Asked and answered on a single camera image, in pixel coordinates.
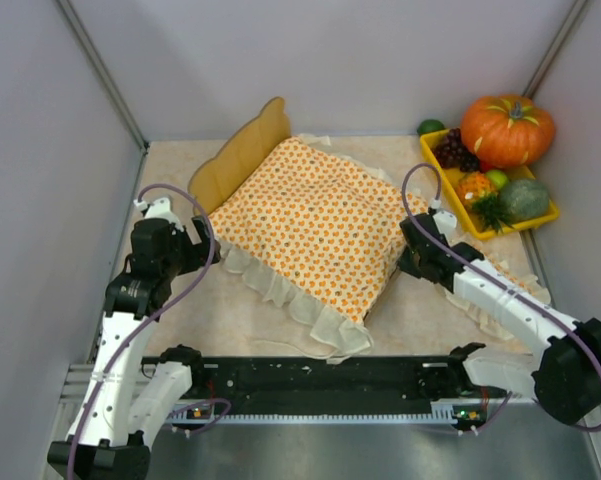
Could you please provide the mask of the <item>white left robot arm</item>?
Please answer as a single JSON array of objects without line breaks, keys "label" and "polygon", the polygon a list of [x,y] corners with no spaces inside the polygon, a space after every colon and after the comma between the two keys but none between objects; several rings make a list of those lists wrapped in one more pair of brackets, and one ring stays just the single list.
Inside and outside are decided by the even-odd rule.
[{"label": "white left robot arm", "polygon": [[193,217],[199,237],[168,214],[135,223],[131,251],[105,290],[100,346],[79,412],[65,439],[51,443],[48,464],[64,479],[143,479],[153,443],[201,361],[179,345],[164,352],[141,393],[134,392],[142,359],[160,317],[181,295],[172,282],[204,277],[220,259],[207,215]]}]

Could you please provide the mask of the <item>wooden pet bed frame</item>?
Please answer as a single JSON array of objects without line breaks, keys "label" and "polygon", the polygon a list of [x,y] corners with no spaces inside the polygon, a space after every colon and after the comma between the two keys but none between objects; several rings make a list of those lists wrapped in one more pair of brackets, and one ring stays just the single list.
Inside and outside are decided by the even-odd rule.
[{"label": "wooden pet bed frame", "polygon": [[294,136],[284,112],[284,101],[269,101],[260,113],[239,129],[200,167],[189,183],[189,191],[211,214],[256,170],[276,145]]}]

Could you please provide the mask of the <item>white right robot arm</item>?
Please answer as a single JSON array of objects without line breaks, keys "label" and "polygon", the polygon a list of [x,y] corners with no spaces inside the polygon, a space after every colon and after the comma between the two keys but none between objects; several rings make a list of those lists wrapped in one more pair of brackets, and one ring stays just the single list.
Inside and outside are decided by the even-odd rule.
[{"label": "white right robot arm", "polygon": [[473,246],[449,245],[438,228],[444,215],[424,213],[401,222],[407,246],[399,269],[483,311],[529,351],[473,348],[462,361],[470,383],[530,398],[555,420],[577,424],[601,406],[601,321],[561,313],[507,278]]}]

